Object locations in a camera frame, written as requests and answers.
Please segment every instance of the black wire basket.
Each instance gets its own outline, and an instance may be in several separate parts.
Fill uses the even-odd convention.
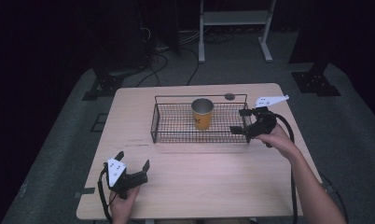
[[[232,134],[230,126],[250,125],[249,116],[240,116],[247,109],[246,94],[226,95],[158,95],[151,135],[153,143],[249,143],[244,135]],[[208,98],[214,103],[211,125],[207,130],[195,127],[191,103]]]

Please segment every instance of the dark background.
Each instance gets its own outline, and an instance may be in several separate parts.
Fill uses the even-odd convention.
[[[123,7],[125,1],[103,3]],[[99,2],[0,1],[0,221],[68,95],[91,68],[93,52],[99,46],[116,49],[106,44],[134,29],[115,28],[123,24],[105,20],[109,12]],[[137,2],[145,7],[138,7],[142,13],[139,22],[170,46],[177,48],[177,27],[198,28],[198,0]],[[210,10],[216,6],[262,9],[270,1],[259,2],[205,1],[205,6]],[[375,113],[375,2],[278,0],[271,29],[287,32],[298,28],[291,63],[313,62],[324,49]],[[120,51],[115,50],[116,55],[106,61],[136,65],[122,60],[131,52],[123,46],[117,48]],[[148,54],[150,46],[145,48]]]

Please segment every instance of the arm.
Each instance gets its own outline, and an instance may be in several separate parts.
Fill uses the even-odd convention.
[[[324,191],[298,147],[279,124],[270,134],[261,134],[257,139],[271,144],[289,160],[301,208],[308,223],[346,223],[341,211]]]
[[[132,206],[139,192],[139,186],[127,191],[127,199],[121,199],[118,194],[111,191],[109,195],[109,204],[112,213],[113,224],[127,224],[132,214]]]

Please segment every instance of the table top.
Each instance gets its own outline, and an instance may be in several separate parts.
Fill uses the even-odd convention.
[[[150,160],[148,182],[141,187],[132,218],[292,216],[290,164],[261,141],[153,143],[150,130],[156,95],[226,93],[246,94],[248,108],[255,107],[260,96],[284,95],[274,83],[118,90],[85,186],[95,191],[82,195],[76,215],[81,219],[105,219],[97,181],[104,162],[124,151],[122,161],[128,166],[128,174],[141,171]],[[321,180],[287,102],[272,105],[269,110],[288,120],[296,145]],[[107,199],[109,189],[104,177],[103,183]],[[302,215],[299,198],[298,208]]]

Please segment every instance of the yellow cup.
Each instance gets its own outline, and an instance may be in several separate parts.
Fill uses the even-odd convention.
[[[194,125],[199,130],[206,130],[210,127],[214,104],[208,99],[197,99],[191,104],[193,110]]]

